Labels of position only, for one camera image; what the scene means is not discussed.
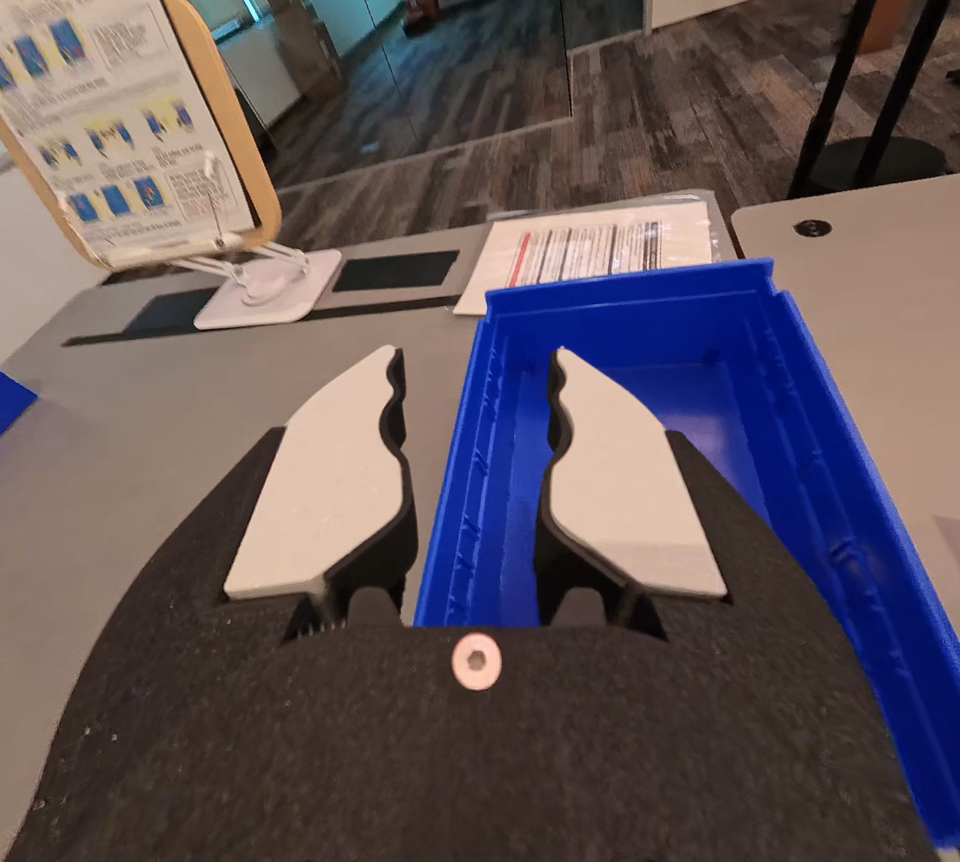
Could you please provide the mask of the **illustrated instruction sheet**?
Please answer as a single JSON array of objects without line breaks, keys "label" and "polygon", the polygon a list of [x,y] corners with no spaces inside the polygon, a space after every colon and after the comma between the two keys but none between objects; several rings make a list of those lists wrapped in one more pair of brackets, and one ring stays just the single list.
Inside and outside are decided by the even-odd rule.
[{"label": "illustrated instruction sheet", "polygon": [[104,267],[236,244],[254,208],[163,0],[1,0],[2,121]]}]

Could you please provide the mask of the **stack of cardboard boxes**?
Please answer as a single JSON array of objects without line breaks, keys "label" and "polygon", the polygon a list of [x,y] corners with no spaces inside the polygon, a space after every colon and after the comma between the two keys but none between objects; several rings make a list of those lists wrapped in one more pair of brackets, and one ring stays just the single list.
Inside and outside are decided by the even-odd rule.
[{"label": "stack of cardboard boxes", "polygon": [[340,57],[310,0],[267,0],[277,47],[300,94],[328,101],[348,85]]}]

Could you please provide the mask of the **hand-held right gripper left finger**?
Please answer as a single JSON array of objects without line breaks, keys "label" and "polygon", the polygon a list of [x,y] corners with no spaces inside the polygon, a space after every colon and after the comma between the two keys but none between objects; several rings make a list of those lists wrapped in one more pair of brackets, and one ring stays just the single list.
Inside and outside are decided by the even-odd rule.
[{"label": "hand-held right gripper left finger", "polygon": [[402,605],[419,549],[405,396],[402,348],[384,345],[290,417],[224,581],[230,600],[347,606],[380,588]]}]

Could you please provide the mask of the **black round base table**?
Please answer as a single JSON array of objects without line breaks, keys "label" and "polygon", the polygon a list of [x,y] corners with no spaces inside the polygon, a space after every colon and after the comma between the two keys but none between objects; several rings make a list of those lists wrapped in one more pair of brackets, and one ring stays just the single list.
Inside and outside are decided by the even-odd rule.
[{"label": "black round base table", "polygon": [[903,53],[870,136],[828,144],[828,136],[878,0],[856,0],[821,102],[810,120],[787,199],[834,194],[942,176],[945,153],[894,130],[928,58],[952,0],[927,0]]}]

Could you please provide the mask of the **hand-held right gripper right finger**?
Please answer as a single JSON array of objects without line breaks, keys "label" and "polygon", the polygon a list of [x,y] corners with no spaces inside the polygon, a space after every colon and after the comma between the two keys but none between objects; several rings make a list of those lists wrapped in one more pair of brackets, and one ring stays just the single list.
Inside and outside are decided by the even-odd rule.
[{"label": "hand-held right gripper right finger", "polygon": [[684,439],[639,397],[559,348],[547,384],[551,457],[536,513],[540,614],[574,590],[604,614],[644,614],[655,596],[722,601],[728,586],[678,456]]}]

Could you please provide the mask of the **wooden post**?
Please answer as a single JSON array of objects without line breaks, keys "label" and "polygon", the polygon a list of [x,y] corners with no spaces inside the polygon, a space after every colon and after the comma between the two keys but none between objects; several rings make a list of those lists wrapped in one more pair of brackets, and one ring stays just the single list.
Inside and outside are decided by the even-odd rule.
[{"label": "wooden post", "polygon": [[858,48],[858,56],[885,51],[894,44],[912,0],[877,0]]}]

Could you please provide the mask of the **laminated paper sheet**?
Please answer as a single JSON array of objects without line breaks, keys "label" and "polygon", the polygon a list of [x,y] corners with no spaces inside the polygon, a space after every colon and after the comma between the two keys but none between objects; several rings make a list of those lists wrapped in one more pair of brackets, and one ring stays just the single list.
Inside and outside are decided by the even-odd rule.
[{"label": "laminated paper sheet", "polygon": [[696,189],[491,222],[457,316],[484,317],[487,294],[737,258],[711,191]]}]

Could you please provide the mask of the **blue plastic bin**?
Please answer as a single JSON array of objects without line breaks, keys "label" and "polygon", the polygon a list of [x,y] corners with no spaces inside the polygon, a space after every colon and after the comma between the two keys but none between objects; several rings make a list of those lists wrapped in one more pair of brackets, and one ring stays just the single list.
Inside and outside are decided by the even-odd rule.
[{"label": "blue plastic bin", "polygon": [[567,347],[773,529],[850,638],[935,846],[957,848],[958,638],[773,261],[498,290],[473,342],[414,626],[537,623],[547,375]]},{"label": "blue plastic bin", "polygon": [[31,389],[1,372],[0,433],[3,436],[38,400]]}]

